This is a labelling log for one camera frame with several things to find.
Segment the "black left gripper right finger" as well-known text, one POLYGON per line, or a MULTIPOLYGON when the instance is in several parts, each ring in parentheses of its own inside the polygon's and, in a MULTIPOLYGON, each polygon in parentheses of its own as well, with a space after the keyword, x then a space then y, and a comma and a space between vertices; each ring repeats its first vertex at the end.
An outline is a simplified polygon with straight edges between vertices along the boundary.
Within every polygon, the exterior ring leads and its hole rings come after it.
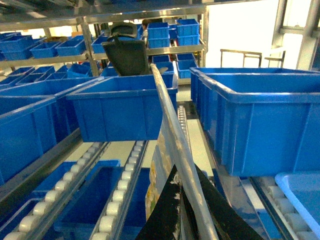
POLYGON ((194 164, 182 171, 184 236, 192 240, 261 240, 194 164))

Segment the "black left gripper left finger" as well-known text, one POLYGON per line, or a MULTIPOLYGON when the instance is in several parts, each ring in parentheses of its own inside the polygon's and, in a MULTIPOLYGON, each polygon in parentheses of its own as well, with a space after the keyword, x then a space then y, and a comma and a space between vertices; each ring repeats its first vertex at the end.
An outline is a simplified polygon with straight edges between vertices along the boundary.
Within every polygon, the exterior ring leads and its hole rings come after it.
POLYGON ((182 185, 178 171, 173 166, 150 217, 136 237, 137 240, 179 239, 181 235, 181 193, 182 185))

